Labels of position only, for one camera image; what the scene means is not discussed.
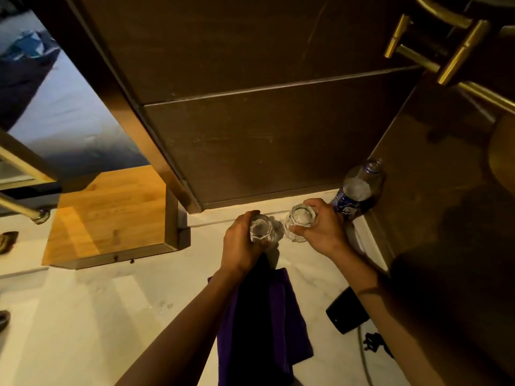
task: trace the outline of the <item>marble countertop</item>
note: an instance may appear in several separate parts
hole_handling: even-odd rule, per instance
[[[283,218],[295,204],[285,199],[252,206]],[[112,386],[206,285],[219,267],[223,234],[240,210],[248,209],[238,206],[188,218],[192,245],[179,252],[133,264],[79,271],[49,268],[0,279],[0,308],[12,313],[10,326],[0,333],[0,386]],[[329,259],[307,243],[282,239],[277,268],[282,267],[289,273],[315,353],[294,366],[297,384],[408,385],[382,348],[376,354],[364,352],[367,379],[362,337],[357,330],[340,334],[327,318],[326,308],[348,287]],[[371,321],[363,325],[362,334],[366,331],[375,331]],[[217,364],[214,346],[199,385],[217,384]]]

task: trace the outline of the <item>wooden board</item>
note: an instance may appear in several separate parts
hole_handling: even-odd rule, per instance
[[[177,199],[148,165],[62,194],[42,265],[80,269],[177,249]]]

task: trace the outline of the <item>purple towel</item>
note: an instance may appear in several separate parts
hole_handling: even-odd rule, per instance
[[[285,268],[266,255],[241,283],[217,335],[218,386],[288,385],[292,366],[313,356]]]

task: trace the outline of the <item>bottle label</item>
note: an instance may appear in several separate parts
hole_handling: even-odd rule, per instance
[[[340,188],[330,204],[337,213],[342,213],[350,218],[356,213],[361,202],[352,200]]]

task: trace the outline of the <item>person's right hand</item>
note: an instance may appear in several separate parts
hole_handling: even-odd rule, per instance
[[[311,227],[291,225],[289,230],[304,237],[315,251],[329,259],[334,258],[350,249],[344,234],[344,218],[334,212],[332,207],[322,199],[307,199],[304,204],[311,206],[317,218]]]

